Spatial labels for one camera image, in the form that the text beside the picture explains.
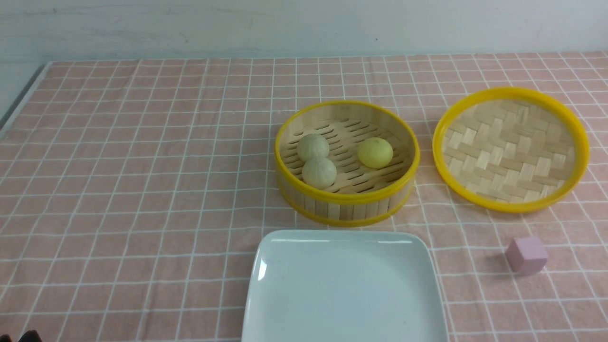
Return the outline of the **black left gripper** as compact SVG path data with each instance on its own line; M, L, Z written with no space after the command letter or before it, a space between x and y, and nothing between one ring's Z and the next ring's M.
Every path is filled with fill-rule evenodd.
M39 342L39 333L35 330L26 331L18 342Z

